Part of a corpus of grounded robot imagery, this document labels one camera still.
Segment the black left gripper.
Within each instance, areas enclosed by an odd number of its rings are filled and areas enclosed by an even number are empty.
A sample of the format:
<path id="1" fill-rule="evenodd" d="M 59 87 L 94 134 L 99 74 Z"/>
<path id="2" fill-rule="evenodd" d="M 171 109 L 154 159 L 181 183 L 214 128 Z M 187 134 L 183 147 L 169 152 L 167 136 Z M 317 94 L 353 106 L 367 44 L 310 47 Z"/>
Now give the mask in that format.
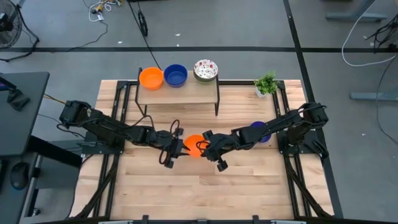
<path id="1" fill-rule="evenodd" d="M 173 159 L 180 156 L 189 156 L 189 153 L 182 151 L 182 148 L 190 150 L 179 138 L 183 134 L 183 128 L 177 128 L 172 135 L 171 145 L 167 148 L 164 166 L 171 169 L 174 166 Z"/>

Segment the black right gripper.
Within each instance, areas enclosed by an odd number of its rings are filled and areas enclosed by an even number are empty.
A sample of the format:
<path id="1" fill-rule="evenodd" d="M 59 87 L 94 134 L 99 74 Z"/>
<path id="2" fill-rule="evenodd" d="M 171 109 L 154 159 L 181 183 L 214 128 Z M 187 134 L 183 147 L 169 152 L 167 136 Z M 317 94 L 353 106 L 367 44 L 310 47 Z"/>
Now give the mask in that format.
<path id="1" fill-rule="evenodd" d="M 205 140 L 196 143 L 197 147 L 206 147 L 204 150 L 200 150 L 201 156 L 211 162 L 217 162 L 217 169 L 223 172 L 228 168 L 228 164 L 221 156 L 240 148 L 237 139 L 232 135 L 213 134 L 212 131 L 206 131 L 202 135 Z"/>

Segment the orange plastic mini bowl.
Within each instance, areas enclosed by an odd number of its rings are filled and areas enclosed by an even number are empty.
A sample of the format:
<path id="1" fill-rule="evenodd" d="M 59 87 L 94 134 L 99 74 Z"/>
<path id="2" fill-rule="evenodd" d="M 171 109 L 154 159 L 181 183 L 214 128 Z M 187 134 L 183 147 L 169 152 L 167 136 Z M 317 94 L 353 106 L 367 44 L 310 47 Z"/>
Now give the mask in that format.
<path id="1" fill-rule="evenodd" d="M 205 140 L 205 138 L 200 134 L 193 134 L 184 140 L 184 145 L 190 149 L 188 150 L 190 156 L 194 158 L 201 158 L 200 150 L 204 150 L 206 147 L 197 147 L 196 143 L 202 140 Z"/>
<path id="2" fill-rule="evenodd" d="M 148 90 L 158 90 L 164 82 L 164 73 L 157 67 L 148 67 L 139 74 L 140 84 Z"/>

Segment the blue plastic mini bowl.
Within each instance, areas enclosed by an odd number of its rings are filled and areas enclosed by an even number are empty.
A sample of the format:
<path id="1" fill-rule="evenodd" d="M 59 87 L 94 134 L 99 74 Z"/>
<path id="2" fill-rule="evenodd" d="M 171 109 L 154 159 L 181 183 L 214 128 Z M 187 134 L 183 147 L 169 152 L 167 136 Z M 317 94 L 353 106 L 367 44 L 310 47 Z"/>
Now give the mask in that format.
<path id="1" fill-rule="evenodd" d="M 253 123 L 250 125 L 250 127 L 252 127 L 252 128 L 260 128 L 260 127 L 262 127 L 262 126 L 264 126 L 264 125 L 265 125 L 265 123 L 263 123 L 262 121 L 255 121 L 255 122 L 253 122 Z M 260 139 L 258 140 L 258 142 L 260 142 L 260 143 L 265 143 L 265 142 L 268 142 L 268 141 L 270 140 L 270 138 L 271 138 L 271 134 L 268 134 L 268 135 L 263 136 L 262 138 L 260 138 Z"/>
<path id="2" fill-rule="evenodd" d="M 164 80 L 166 83 L 173 87 L 179 88 L 185 84 L 187 81 L 188 72 L 183 65 L 173 64 L 169 65 L 164 70 Z"/>

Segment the wooden shelf black metal legs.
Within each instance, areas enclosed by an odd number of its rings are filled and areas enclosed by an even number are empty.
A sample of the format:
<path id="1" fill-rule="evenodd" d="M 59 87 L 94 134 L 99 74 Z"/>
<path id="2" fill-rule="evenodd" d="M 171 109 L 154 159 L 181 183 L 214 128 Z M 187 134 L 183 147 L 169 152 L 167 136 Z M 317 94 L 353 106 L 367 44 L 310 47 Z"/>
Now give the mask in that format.
<path id="1" fill-rule="evenodd" d="M 169 86 L 164 80 L 163 85 L 158 90 L 148 90 L 139 82 L 141 71 L 143 69 L 139 69 L 134 101 L 143 115 L 147 114 L 147 106 L 149 105 L 171 104 L 212 104 L 215 106 L 215 115 L 218 115 L 220 88 L 217 78 L 208 83 L 201 83 L 193 76 L 192 71 L 188 71 L 185 84 L 179 88 Z"/>

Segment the small green potted plant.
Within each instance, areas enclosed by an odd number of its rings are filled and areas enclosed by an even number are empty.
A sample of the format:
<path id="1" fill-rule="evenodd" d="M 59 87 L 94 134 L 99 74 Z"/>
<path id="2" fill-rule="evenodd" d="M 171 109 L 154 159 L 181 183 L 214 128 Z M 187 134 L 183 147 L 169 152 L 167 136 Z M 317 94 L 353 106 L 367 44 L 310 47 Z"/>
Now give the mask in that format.
<path id="1" fill-rule="evenodd" d="M 255 92 L 259 98 L 263 98 L 277 91 L 278 81 L 275 81 L 274 78 L 275 70 L 270 70 L 265 76 L 254 80 Z"/>

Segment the dark side table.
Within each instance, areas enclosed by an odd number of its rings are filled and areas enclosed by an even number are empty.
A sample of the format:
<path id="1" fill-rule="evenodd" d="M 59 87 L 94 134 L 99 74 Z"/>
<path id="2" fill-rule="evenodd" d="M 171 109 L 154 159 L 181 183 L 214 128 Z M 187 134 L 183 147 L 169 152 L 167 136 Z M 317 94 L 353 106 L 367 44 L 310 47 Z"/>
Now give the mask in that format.
<path id="1" fill-rule="evenodd" d="M 31 136 L 25 152 L 19 156 L 0 157 L 0 224 L 18 224 L 29 191 L 31 179 L 37 173 L 37 156 L 61 162 L 79 169 L 82 158 L 49 142 Z M 29 164 L 29 181 L 26 188 L 16 190 L 10 183 L 10 172 L 18 162 Z"/>

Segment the black desk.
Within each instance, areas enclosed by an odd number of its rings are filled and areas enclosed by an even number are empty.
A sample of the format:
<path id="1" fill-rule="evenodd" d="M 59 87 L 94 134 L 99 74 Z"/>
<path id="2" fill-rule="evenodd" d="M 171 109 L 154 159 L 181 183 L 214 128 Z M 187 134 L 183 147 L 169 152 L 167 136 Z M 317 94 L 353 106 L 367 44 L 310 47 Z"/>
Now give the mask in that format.
<path id="1" fill-rule="evenodd" d="M 49 76 L 48 72 L 0 74 L 30 98 L 22 111 L 16 111 L 6 102 L 8 92 L 0 92 L 0 157 L 25 152 Z"/>

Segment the black computer mouse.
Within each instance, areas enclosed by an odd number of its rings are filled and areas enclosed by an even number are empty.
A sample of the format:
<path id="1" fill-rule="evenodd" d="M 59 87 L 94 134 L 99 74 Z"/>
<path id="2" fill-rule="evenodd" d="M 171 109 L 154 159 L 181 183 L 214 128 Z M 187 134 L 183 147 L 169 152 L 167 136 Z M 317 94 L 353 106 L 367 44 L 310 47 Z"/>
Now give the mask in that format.
<path id="1" fill-rule="evenodd" d="M 29 164 L 26 162 L 18 162 L 10 172 L 11 186 L 16 190 L 26 188 L 29 181 Z"/>

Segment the grey table leg base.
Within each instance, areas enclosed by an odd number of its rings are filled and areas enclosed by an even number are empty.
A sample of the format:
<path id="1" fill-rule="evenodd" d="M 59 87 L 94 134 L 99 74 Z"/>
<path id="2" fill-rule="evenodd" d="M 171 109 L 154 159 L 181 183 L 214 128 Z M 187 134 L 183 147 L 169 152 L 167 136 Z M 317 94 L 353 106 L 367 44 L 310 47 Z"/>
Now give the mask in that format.
<path id="1" fill-rule="evenodd" d="M 328 20 L 351 22 L 381 22 L 387 19 L 385 14 L 368 12 L 377 0 L 363 0 L 353 12 L 328 12 L 325 16 Z"/>
<path id="2" fill-rule="evenodd" d="M 352 100 L 398 101 L 398 90 L 389 90 L 386 92 L 352 92 L 349 96 Z"/>

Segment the black floor fan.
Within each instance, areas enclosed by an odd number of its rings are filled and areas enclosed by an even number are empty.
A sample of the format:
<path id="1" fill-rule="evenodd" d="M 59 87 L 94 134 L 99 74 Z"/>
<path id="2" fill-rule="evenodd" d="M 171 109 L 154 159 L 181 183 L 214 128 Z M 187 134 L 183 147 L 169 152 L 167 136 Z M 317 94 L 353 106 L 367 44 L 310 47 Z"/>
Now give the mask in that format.
<path id="1" fill-rule="evenodd" d="M 32 47 L 23 55 L 12 58 L 0 58 L 2 62 L 10 62 L 29 56 L 40 42 L 39 37 L 33 33 L 25 23 L 21 9 L 26 0 L 0 0 L 0 51 L 10 49 L 19 39 L 22 32 L 25 32 L 30 39 L 35 38 Z"/>

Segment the black aluminium table frame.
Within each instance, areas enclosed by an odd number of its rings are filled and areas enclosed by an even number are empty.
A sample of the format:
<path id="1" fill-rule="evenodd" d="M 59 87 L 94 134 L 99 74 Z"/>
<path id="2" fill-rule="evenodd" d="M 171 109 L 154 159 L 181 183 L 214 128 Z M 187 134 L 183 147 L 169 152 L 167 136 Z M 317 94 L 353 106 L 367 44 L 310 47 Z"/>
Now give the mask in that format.
<path id="1" fill-rule="evenodd" d="M 206 131 L 230 134 L 233 129 L 266 123 L 306 103 L 301 82 L 281 82 L 281 89 L 264 98 L 249 80 L 219 80 L 220 107 L 212 104 L 149 105 L 143 115 L 134 101 L 138 82 L 104 80 L 95 104 L 128 125 L 139 123 L 156 130 L 183 128 L 183 143 Z M 118 144 L 112 158 L 93 156 L 80 169 L 73 220 L 110 222 L 211 222 L 299 220 L 331 218 L 333 209 L 322 159 L 326 148 L 315 140 L 290 145 L 286 134 L 271 134 L 250 150 L 222 155 L 228 168 L 205 157 L 180 156 L 169 169 L 159 163 L 161 151 L 152 147 Z"/>

